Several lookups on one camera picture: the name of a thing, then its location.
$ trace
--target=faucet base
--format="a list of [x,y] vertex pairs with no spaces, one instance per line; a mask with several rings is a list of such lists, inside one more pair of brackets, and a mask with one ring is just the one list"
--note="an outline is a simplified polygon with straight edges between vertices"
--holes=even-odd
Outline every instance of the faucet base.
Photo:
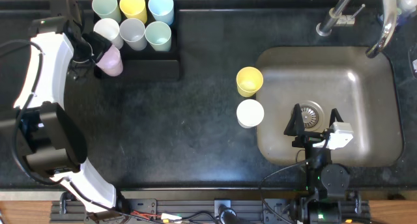
[[329,36],[329,35],[332,33],[332,30],[330,30],[330,31],[329,31],[329,32],[327,32],[327,33],[322,32],[322,31],[320,30],[320,25],[321,25],[321,23],[318,23],[318,24],[317,24],[317,26],[315,27],[316,32],[317,32],[320,36]]

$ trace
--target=sink drain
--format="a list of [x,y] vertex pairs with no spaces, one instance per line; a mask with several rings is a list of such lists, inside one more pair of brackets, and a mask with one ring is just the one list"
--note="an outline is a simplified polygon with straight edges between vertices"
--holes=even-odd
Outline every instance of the sink drain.
[[303,105],[301,107],[302,121],[304,122],[305,128],[312,128],[319,122],[319,113],[317,110],[308,105]]
[[301,116],[307,131],[318,129],[323,123],[324,113],[321,107],[313,101],[300,102]]

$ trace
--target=yellow cup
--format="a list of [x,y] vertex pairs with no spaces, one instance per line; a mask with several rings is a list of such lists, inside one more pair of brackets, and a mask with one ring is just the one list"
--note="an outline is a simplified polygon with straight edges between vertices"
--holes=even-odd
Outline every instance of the yellow cup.
[[127,18],[135,18],[146,23],[148,16],[146,14],[145,0],[120,0],[120,9]]
[[245,67],[237,73],[237,91],[243,97],[253,96],[263,84],[261,71],[254,67]]

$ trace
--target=blue cup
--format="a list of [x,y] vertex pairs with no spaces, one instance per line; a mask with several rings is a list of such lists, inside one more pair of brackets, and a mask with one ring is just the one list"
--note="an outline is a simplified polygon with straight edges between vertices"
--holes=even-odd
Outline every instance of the blue cup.
[[149,0],[148,7],[156,21],[174,22],[174,0]]

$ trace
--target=drain strainer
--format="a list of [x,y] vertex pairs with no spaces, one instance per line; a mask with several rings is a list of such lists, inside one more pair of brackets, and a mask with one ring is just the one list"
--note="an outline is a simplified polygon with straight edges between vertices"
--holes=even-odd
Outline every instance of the drain strainer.
[[319,122],[319,113],[317,110],[308,105],[302,105],[301,107],[301,115],[302,121],[304,122],[305,128],[312,128]]

